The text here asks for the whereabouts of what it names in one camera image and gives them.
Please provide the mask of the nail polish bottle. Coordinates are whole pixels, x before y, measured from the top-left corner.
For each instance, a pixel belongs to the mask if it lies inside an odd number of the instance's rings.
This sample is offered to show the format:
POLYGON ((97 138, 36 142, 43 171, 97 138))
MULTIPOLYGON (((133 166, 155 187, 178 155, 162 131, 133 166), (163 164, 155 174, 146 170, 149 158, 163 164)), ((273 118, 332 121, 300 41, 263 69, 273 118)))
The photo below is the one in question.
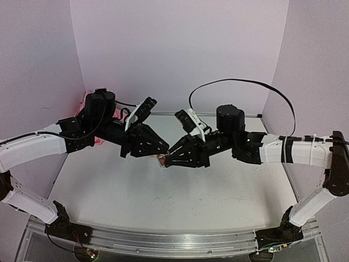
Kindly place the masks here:
POLYGON ((166 158, 167 158, 167 155, 166 154, 158 154, 156 155, 156 159, 159 163, 159 166, 161 168, 165 168, 166 167, 166 158))

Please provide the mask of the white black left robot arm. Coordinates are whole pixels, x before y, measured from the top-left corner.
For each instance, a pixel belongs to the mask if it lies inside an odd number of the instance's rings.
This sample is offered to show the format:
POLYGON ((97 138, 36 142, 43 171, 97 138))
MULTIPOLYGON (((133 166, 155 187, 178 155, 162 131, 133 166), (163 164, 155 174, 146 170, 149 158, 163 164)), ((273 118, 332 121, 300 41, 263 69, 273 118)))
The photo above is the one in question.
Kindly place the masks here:
POLYGON ((42 157, 93 147, 97 138, 119 145, 122 158, 165 154, 169 150, 168 143, 144 123, 156 103, 155 99, 148 97, 126 116, 117 118, 114 116, 116 95, 100 88, 86 95, 85 105, 76 116, 2 140, 1 202, 51 225, 61 238, 71 237, 74 227, 65 207, 27 190, 11 174, 11 168, 42 157))

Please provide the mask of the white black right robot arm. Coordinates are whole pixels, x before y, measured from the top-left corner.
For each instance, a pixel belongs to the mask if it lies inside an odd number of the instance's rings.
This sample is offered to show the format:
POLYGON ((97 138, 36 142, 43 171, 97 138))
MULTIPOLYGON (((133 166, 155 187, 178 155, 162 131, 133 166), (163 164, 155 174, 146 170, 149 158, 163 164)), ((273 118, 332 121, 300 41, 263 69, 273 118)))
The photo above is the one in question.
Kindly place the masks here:
POLYGON ((234 159, 248 164, 288 163, 324 169, 314 191, 287 211, 287 224, 300 228, 333 199, 348 195, 348 148, 342 132, 321 137, 247 132, 244 111, 231 104, 216 109, 214 132, 205 132, 191 108, 175 116, 187 135, 169 150, 165 167, 208 167, 210 156, 231 150, 234 159))

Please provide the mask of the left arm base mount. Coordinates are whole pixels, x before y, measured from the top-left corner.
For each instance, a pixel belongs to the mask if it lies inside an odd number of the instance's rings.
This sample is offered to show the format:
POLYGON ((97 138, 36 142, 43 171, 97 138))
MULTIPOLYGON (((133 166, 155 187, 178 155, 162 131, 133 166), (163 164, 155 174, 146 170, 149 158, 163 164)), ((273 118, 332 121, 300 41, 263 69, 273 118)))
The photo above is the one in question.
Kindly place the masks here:
POLYGON ((45 225, 45 233, 60 239, 76 241, 82 245, 89 244, 93 229, 83 224, 71 222, 65 207, 55 200, 53 204, 58 217, 51 224, 45 225))

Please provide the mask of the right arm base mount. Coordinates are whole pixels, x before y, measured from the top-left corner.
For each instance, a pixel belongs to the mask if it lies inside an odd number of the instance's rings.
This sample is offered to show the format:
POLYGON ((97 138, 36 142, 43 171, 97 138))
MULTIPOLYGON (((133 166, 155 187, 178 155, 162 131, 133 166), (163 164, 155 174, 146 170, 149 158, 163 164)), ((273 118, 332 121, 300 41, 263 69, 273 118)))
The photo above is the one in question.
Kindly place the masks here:
POLYGON ((261 229, 256 232, 256 241, 259 250, 282 246, 302 240, 302 229, 288 220, 282 221, 278 227, 261 229))

